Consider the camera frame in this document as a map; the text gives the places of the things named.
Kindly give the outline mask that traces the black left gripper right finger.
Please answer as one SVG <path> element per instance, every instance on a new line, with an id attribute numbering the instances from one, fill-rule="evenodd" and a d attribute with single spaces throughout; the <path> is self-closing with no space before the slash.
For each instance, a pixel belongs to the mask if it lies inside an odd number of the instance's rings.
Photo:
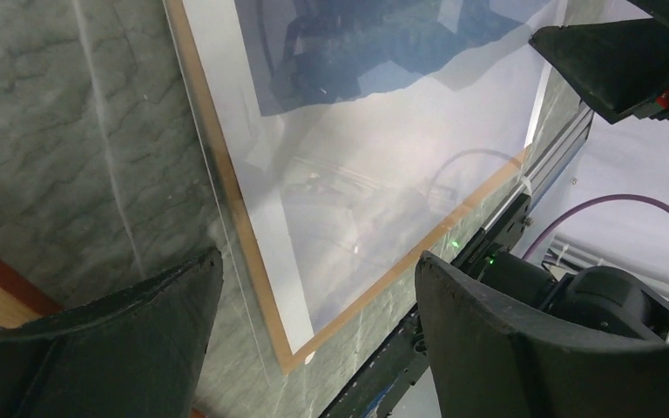
<path id="1" fill-rule="evenodd" d="M 430 364 L 444 417 L 669 417 L 669 343 L 560 320 L 462 284 Z"/>

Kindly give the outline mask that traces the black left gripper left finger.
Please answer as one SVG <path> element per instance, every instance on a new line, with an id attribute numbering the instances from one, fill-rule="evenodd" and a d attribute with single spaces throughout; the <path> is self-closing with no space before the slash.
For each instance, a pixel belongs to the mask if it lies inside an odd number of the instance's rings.
<path id="1" fill-rule="evenodd" d="M 0 417 L 187 417 L 220 301 L 220 251 L 0 327 Z"/>

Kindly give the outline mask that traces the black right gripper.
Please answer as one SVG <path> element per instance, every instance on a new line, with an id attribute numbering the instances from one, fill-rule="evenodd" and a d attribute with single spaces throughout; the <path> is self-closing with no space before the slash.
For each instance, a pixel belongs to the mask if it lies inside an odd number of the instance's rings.
<path id="1" fill-rule="evenodd" d="M 652 18 L 546 26 L 529 40 L 606 122 L 669 120 L 669 1 L 634 1 Z"/>

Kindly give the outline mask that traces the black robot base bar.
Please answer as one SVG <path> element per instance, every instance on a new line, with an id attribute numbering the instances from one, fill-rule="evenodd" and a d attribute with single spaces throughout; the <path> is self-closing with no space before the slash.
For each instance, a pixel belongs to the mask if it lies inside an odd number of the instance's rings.
<path id="1" fill-rule="evenodd" d="M 325 417 L 440 417 L 438 400 L 427 405 L 421 390 L 435 396 L 431 362 L 449 355 L 455 344 L 439 349 L 440 336 L 458 327 L 459 318 L 448 304 L 460 285 L 479 285 L 491 265 L 517 244 L 524 234 L 532 198 L 515 192 L 491 218 L 448 260 L 425 252 L 414 273 L 416 305 L 395 331 L 375 350 L 345 388 L 323 412 Z"/>

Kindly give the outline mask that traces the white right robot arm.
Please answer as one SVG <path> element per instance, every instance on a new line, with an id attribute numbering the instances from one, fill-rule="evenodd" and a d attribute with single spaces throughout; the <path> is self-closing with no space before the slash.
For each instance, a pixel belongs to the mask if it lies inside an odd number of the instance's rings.
<path id="1" fill-rule="evenodd" d="M 530 46 L 606 122 L 669 120 L 669 1 L 640 1 L 641 19 L 546 26 Z M 454 265 L 487 287 L 561 320 L 633 339 L 663 341 L 669 301 L 634 275 L 587 267 L 556 280 L 481 231 L 479 246 Z"/>

